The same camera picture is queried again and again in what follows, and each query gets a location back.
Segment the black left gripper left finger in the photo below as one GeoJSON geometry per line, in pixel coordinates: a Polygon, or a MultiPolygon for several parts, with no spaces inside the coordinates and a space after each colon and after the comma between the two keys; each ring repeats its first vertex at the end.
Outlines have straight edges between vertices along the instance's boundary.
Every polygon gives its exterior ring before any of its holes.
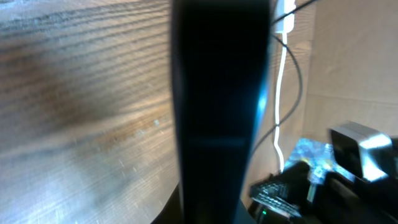
{"type": "Polygon", "coordinates": [[[154,218],[151,224],[183,224],[179,185],[174,188],[164,208],[154,218]]]}

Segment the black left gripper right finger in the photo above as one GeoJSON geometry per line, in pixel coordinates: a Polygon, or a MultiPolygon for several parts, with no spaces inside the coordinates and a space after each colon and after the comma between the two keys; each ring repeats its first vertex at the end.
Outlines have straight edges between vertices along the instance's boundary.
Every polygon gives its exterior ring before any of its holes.
{"type": "Polygon", "coordinates": [[[256,224],[241,200],[238,202],[234,224],[256,224]]]}

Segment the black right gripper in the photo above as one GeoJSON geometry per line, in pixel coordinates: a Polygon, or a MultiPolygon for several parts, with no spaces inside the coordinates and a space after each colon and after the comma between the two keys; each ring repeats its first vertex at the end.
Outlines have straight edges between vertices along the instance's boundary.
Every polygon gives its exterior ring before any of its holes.
{"type": "Polygon", "coordinates": [[[310,192],[310,166],[303,161],[277,175],[252,184],[249,196],[268,210],[293,223],[389,224],[397,223],[397,179],[386,177],[375,182],[330,172],[321,185],[310,192]],[[300,207],[283,199],[293,199],[300,207]]]}

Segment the blue Galaxy smartphone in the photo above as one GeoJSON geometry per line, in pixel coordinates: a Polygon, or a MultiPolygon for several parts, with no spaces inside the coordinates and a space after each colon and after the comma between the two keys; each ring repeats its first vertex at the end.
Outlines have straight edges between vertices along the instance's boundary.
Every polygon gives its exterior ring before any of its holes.
{"type": "Polygon", "coordinates": [[[234,223],[267,105],[268,1],[174,1],[170,67],[185,223],[234,223]]]}

